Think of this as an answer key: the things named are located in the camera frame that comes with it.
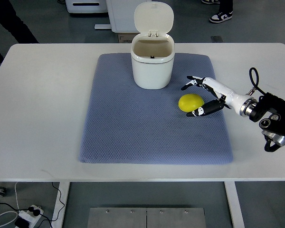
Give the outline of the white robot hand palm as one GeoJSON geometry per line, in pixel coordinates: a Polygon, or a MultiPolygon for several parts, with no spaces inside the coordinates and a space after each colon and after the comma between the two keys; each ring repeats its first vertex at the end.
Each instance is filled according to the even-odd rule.
{"type": "Polygon", "coordinates": [[[233,109],[240,116],[249,116],[257,104],[252,96],[239,95],[213,78],[206,77],[202,83],[205,89],[217,99],[224,100],[225,106],[233,109]]]}

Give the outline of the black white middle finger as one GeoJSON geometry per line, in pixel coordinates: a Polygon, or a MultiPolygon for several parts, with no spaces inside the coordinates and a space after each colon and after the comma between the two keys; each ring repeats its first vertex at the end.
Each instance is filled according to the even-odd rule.
{"type": "Polygon", "coordinates": [[[196,81],[196,82],[203,82],[204,81],[204,77],[202,78],[202,77],[197,77],[197,76],[187,76],[187,78],[189,79],[189,80],[193,80],[193,81],[196,81]]]}

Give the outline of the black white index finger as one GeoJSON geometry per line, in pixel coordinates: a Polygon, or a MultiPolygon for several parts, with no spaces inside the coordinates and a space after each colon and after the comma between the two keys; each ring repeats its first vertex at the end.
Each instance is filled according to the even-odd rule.
{"type": "Polygon", "coordinates": [[[200,81],[200,80],[191,80],[191,81],[189,81],[187,84],[185,84],[185,85],[181,88],[181,90],[184,91],[184,90],[188,89],[188,88],[191,87],[191,86],[197,86],[197,87],[202,87],[202,88],[204,88],[204,85],[203,85],[202,81],[200,81]]]}

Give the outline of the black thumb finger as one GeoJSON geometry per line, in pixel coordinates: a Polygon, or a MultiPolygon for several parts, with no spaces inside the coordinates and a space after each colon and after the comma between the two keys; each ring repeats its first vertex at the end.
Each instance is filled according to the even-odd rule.
{"type": "Polygon", "coordinates": [[[202,105],[201,107],[197,108],[196,110],[192,112],[186,113],[187,117],[197,117],[197,116],[206,116],[213,114],[215,112],[218,112],[222,110],[225,106],[225,101],[222,99],[216,99],[209,101],[202,105]]]}

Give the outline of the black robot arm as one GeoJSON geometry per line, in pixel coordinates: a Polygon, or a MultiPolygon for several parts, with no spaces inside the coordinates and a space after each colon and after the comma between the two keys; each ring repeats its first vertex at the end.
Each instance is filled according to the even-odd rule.
{"type": "Polygon", "coordinates": [[[239,95],[226,85],[210,77],[187,76],[190,80],[181,90],[190,86],[201,87],[210,92],[216,99],[203,104],[188,117],[206,116],[222,110],[224,107],[234,109],[242,116],[258,122],[265,138],[264,150],[275,152],[285,146],[285,100],[264,92],[258,87],[259,75],[256,68],[249,70],[249,78],[253,88],[246,95],[239,95]]]}

